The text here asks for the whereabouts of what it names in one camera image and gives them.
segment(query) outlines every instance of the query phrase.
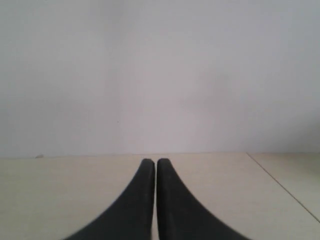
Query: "black rubber tip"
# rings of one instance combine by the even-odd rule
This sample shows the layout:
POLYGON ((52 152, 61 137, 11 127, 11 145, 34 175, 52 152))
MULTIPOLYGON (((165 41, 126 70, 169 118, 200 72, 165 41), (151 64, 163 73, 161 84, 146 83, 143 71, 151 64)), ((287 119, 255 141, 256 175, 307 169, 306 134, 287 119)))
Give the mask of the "black rubber tip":
POLYGON ((154 191, 155 164, 144 159, 118 199, 96 220, 66 240, 150 240, 154 191))
POLYGON ((160 240, 248 240, 202 206, 169 159, 157 162, 156 186, 160 240))

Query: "beige floor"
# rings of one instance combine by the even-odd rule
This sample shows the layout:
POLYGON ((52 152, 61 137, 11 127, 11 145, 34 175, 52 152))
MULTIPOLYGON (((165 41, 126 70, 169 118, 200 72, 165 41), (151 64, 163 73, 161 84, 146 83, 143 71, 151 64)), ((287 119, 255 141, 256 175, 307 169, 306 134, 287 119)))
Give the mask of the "beige floor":
POLYGON ((320 154, 246 153, 1 159, 0 239, 63 239, 117 198, 142 158, 162 157, 205 207, 252 240, 320 239, 320 154))

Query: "black object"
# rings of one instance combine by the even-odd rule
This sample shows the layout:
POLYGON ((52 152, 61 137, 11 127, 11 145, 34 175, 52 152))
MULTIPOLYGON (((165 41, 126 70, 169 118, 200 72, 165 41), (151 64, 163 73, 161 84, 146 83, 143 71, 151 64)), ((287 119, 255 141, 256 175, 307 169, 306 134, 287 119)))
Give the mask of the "black object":
POLYGON ((169 159, 157 162, 156 177, 160 240, 248 240, 201 205, 169 159))
POLYGON ((150 240, 154 192, 155 164, 144 159, 118 199, 66 240, 150 240))

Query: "white wall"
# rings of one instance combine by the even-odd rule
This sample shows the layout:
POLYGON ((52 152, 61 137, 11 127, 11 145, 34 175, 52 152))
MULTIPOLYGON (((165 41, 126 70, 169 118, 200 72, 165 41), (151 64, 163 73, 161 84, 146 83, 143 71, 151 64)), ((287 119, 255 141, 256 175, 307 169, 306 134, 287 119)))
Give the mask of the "white wall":
POLYGON ((0 157, 319 152, 318 0, 2 0, 0 157))

